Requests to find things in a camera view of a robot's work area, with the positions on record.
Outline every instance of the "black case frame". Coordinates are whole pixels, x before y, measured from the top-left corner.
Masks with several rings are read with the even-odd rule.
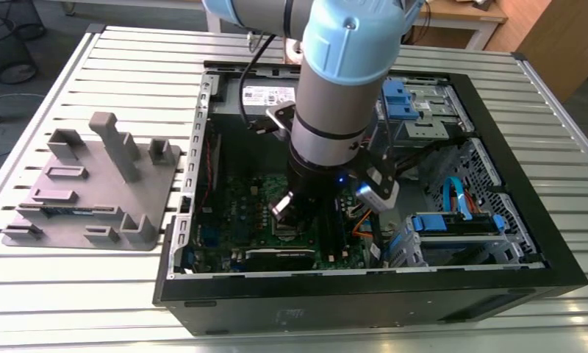
[[[206,63],[207,74],[239,77],[239,69],[246,65]],[[257,68],[290,73],[301,70],[297,65],[281,64],[258,64]],[[351,276],[168,279],[168,227],[154,303],[170,309],[193,334],[478,321],[533,299],[559,296],[588,284],[469,76],[393,70],[391,75],[395,74],[450,80],[546,268],[401,274],[371,270],[367,275]]]

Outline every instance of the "white label sticker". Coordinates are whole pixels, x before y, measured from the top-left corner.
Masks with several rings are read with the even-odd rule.
[[[382,256],[382,249],[378,247],[378,245],[375,243],[371,244],[371,254],[377,257],[377,259],[379,260],[381,256]]]
[[[297,91],[294,87],[245,87],[245,105],[273,106],[295,100]]]
[[[414,102],[414,107],[417,109],[426,109],[426,110],[431,109],[430,104],[426,101],[415,101]]]

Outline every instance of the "trash bin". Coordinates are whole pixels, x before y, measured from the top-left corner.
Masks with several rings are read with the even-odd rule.
[[[8,85],[26,82],[36,73],[38,65],[16,35],[16,24],[0,18],[0,82]]]
[[[32,0],[0,0],[0,17],[15,22],[24,40],[36,39],[47,32]]]

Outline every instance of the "green circuit board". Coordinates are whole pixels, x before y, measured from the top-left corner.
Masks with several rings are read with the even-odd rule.
[[[249,249],[309,249],[315,251],[315,269],[363,268],[362,241],[351,237],[354,222],[345,217],[345,236],[349,243],[342,259],[327,259],[321,249],[322,236],[314,224],[310,230],[299,232],[289,227],[278,227],[270,214],[269,204],[279,200],[287,189],[283,175],[263,175],[251,178],[230,176],[214,205],[214,219],[202,225],[203,256],[215,272],[229,272],[230,253],[243,253]],[[343,213],[357,204],[350,190],[341,195]]]

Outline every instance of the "aluminum slotted table surface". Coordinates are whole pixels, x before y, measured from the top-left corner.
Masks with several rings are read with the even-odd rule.
[[[91,114],[111,111],[118,129],[136,142],[166,137],[187,152],[203,62],[250,56],[242,35],[111,26],[87,33],[0,170],[0,229],[42,173],[56,128],[94,139]],[[282,59],[277,41],[263,61]],[[531,66],[505,53],[406,47],[395,68],[473,78],[588,275],[588,141]],[[179,205],[174,190],[168,207]],[[166,213],[164,222],[171,217]],[[151,252],[36,249],[3,246],[2,237],[0,349],[588,352],[588,286],[474,324],[193,338],[172,314],[151,304],[162,246]]]

